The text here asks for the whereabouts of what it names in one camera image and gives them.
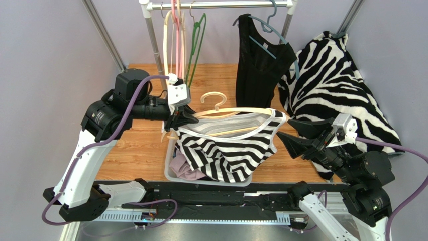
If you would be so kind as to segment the tan hanger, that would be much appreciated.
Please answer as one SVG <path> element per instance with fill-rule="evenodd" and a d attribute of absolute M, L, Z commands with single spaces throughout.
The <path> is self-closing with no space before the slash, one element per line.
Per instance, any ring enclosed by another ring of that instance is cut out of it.
<path fill-rule="evenodd" d="M 216 118 L 225 118 L 233 115 L 237 115 L 240 112 L 248 113 L 260 113 L 266 115 L 272 115 L 273 110 L 268 108 L 255 108 L 255 107 L 231 107 L 231 108 L 220 108 L 223 104 L 227 102 L 227 97 L 221 92 L 207 92 L 203 94 L 200 98 L 201 103 L 205 103 L 205 99 L 209 96 L 220 96 L 222 100 L 214 105 L 213 110 L 207 110 L 202 112 L 197 112 L 193 114 L 196 118 L 207 118 L 207 119 L 216 119 Z"/>

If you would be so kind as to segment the pink plastic hanger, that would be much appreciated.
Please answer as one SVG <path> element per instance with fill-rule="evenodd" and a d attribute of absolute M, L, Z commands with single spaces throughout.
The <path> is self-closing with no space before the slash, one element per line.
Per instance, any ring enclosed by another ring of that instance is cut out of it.
<path fill-rule="evenodd" d="M 172 17 L 173 22 L 175 24 L 175 30 L 176 30 L 176 61 L 175 61 L 175 67 L 176 67 L 176 75 L 177 77 L 181 78 L 182 75 L 182 40 L 181 40 L 181 10 L 180 10 L 180 1 L 172 0 L 171 1 L 171 11 L 172 11 Z"/>

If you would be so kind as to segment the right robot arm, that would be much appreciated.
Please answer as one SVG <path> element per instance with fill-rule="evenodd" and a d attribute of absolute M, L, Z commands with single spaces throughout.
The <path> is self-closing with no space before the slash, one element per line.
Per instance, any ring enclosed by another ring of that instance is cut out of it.
<path fill-rule="evenodd" d="M 351 156 L 343 149 L 357 137 L 357 122 L 349 114 L 317 122 L 291 119 L 289 124 L 302 134 L 298 138 L 278 132 L 290 156 L 318 161 L 346 184 L 340 194 L 357 226 L 359 240 L 389 240 L 386 225 L 392 208 L 383 187 L 395 177 L 388 155 L 369 151 Z"/>

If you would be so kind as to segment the black top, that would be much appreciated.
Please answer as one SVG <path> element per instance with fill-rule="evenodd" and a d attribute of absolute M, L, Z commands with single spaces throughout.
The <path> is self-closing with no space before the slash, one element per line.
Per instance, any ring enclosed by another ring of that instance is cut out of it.
<path fill-rule="evenodd" d="M 256 29 L 254 18 L 237 18 L 239 61 L 236 78 L 236 106 L 269 108 L 274 90 L 297 60 L 289 43 L 273 44 Z"/>

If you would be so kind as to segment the cream plastic hanger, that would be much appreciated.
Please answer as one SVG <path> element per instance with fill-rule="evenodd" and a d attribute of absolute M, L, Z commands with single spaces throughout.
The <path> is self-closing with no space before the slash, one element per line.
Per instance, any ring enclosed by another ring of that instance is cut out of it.
<path fill-rule="evenodd" d="M 168 76 L 170 74 L 169 67 L 168 67 L 168 26 L 169 26 L 169 18 L 172 14 L 172 8 L 174 5 L 174 1 L 171 1 L 171 9 L 167 12 L 164 23 L 163 23 L 163 43 L 162 43 L 162 49 L 163 49 L 163 65 L 164 65 L 164 72 L 165 75 Z"/>

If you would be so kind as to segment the dark top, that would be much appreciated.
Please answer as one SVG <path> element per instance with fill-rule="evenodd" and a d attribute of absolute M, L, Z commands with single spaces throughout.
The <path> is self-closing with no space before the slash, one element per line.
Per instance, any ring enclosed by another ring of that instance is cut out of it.
<path fill-rule="evenodd" d="M 176 150 L 175 157 L 172 158 L 169 168 L 177 178 L 187 181 L 200 180 L 206 177 L 200 170 L 192 170 L 186 156 L 179 150 Z"/>

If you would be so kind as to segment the zebra striped tank top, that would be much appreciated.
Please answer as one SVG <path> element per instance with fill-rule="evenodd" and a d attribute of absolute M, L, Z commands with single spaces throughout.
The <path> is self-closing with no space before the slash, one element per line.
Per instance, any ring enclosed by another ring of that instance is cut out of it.
<path fill-rule="evenodd" d="M 219 182 L 243 182 L 277 152 L 274 136 L 286 121 L 287 115 L 274 109 L 201 119 L 176 129 L 176 147 L 192 171 Z"/>

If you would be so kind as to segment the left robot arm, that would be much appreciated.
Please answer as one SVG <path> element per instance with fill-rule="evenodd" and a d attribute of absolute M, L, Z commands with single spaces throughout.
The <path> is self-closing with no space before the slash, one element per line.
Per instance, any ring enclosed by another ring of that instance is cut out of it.
<path fill-rule="evenodd" d="M 134 120 L 162 121 L 164 131 L 197 123 L 190 101 L 189 88 L 175 74 L 156 76 L 141 69 L 118 74 L 114 88 L 88 107 L 63 177 L 43 192 L 49 206 L 60 206 L 62 224 L 93 221 L 124 204 L 149 205 L 153 189 L 145 180 L 106 185 L 98 184 L 96 176 Z"/>

